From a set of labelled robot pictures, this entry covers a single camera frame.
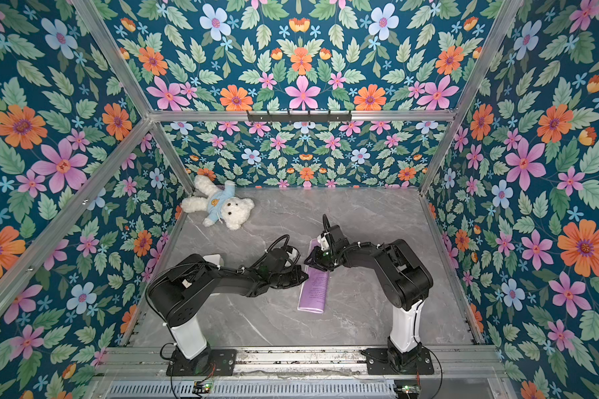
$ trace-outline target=gray marble surface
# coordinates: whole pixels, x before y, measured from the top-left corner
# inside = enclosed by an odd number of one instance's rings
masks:
[[[423,343],[470,343],[472,335],[453,297],[416,190],[238,188],[237,194],[256,204],[244,226],[233,232],[220,223],[204,227],[204,212],[189,214],[168,267],[195,252],[219,253],[226,267],[250,265],[283,234],[291,236],[290,244],[304,259],[311,239],[322,231],[322,213],[327,213],[331,224],[339,224],[351,241],[406,240],[434,279],[423,308]],[[197,315],[211,346],[386,344],[392,305],[373,271],[340,267],[331,273],[322,315],[298,311],[299,293],[295,287],[269,290],[256,298],[218,294]],[[152,311],[135,332],[134,346],[156,347],[172,341]]]

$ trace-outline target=teddy bear leg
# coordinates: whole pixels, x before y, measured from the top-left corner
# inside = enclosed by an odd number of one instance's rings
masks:
[[[214,185],[211,179],[209,179],[207,176],[199,174],[195,176],[195,180],[193,182],[195,184],[195,188],[200,190],[207,197],[213,196],[215,193],[220,191],[220,188]]]
[[[182,200],[182,210],[184,212],[206,211],[208,199],[204,197],[188,197]]]

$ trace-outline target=teddy bear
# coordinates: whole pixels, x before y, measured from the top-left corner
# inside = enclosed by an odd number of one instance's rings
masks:
[[[237,230],[248,219],[251,209],[255,207],[252,199],[235,197],[235,182],[226,180],[224,190],[220,189],[208,178],[197,175],[193,181],[195,187],[207,197],[188,197],[182,201],[184,212],[207,211],[202,224],[206,227],[214,225],[219,219],[226,223],[229,230]]]

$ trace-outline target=floral wallpaper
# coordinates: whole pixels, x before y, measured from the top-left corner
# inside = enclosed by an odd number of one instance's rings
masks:
[[[0,277],[138,119],[73,7],[46,4],[0,1]]]
[[[148,135],[0,319],[0,398],[85,394],[122,341],[182,196]]]
[[[429,190],[524,399],[599,398],[599,1],[521,10]]]
[[[107,25],[155,109],[434,110],[456,105],[502,3],[114,1]]]

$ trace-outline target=metal bar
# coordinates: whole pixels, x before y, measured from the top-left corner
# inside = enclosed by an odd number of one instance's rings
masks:
[[[122,161],[140,144],[151,123],[141,119],[129,135],[100,165],[97,171],[84,183],[84,186],[71,197],[64,208],[40,233],[16,263],[0,279],[0,316],[7,310],[20,292],[36,274],[42,263],[56,249],[57,243],[71,230],[80,218],[87,204],[95,199],[100,189],[113,177]]]
[[[431,186],[432,180],[437,174],[437,171],[441,166],[441,162],[443,161],[453,142],[453,137],[455,136],[455,133],[459,131],[464,118],[466,118],[468,108],[470,108],[471,103],[475,99],[477,90],[486,77],[488,68],[490,68],[495,54],[499,51],[503,39],[506,36],[506,32],[508,32],[508,28],[510,28],[510,25],[523,1],[524,0],[503,1],[503,4],[499,9],[499,13],[493,22],[493,27],[491,28],[490,32],[488,33],[488,37],[484,42],[484,47],[479,56],[479,60],[473,68],[473,72],[471,73],[470,78],[468,78],[468,82],[464,86],[461,96],[459,97],[459,102],[457,103],[458,106],[456,108],[457,117],[447,127],[444,137],[441,139],[441,142],[439,142],[437,151],[435,151],[435,155],[432,156],[431,163],[428,166],[428,172],[426,173],[426,178],[420,185],[420,195],[424,196],[428,191],[428,187]]]
[[[448,282],[450,283],[450,289],[453,291],[453,295],[455,295],[455,301],[457,302],[457,306],[459,307],[460,311],[462,311],[462,313],[464,314],[464,318],[468,321],[468,325],[470,326],[470,332],[473,334],[473,338],[475,339],[475,341],[479,343],[484,343],[484,338],[481,332],[479,331],[479,328],[477,328],[477,321],[475,320],[475,315],[473,315],[473,312],[470,309],[470,304],[468,303],[468,299],[466,298],[464,290],[461,287],[459,277],[455,273],[455,268],[450,263],[448,252],[446,251],[446,248],[444,247],[444,244],[441,241],[441,234],[439,234],[439,228],[437,228],[437,223],[435,223],[435,220],[432,218],[428,198],[426,196],[420,197],[420,203],[422,204],[422,211],[424,216],[426,216],[428,226],[431,229],[433,241],[435,241],[435,247],[437,247],[437,251],[439,252],[441,263],[444,265],[444,270],[446,271]]]
[[[168,139],[164,128],[160,123],[153,123],[151,132],[153,134],[153,138],[158,142],[158,145],[164,154],[164,158],[168,161],[168,164],[171,165],[171,169],[173,169],[173,172],[176,174],[180,184],[182,184],[184,187],[184,191],[189,196],[192,196],[193,192],[195,191],[193,181],[188,176],[188,173],[186,173],[182,159],[177,154],[173,143]]]
[[[111,66],[111,70],[122,84],[124,90],[133,102],[141,117],[147,117],[152,107],[144,95],[144,91],[129,69],[125,59],[122,58],[120,47],[116,44],[111,32],[104,24],[104,20],[91,0],[73,0],[75,10],[78,12],[91,36],[96,41],[100,51]]]
[[[324,116],[328,111],[311,111],[311,116]],[[270,113],[272,116],[287,116],[286,111],[275,111]],[[269,114],[266,112],[250,112],[251,116],[263,116],[266,118]],[[291,111],[291,115],[305,115],[307,121],[310,121],[308,112]],[[449,110],[408,110],[408,111],[352,111],[353,121],[453,121],[456,113]],[[208,122],[208,121],[238,121],[248,122],[246,112],[231,111],[152,111],[151,120],[155,122]]]

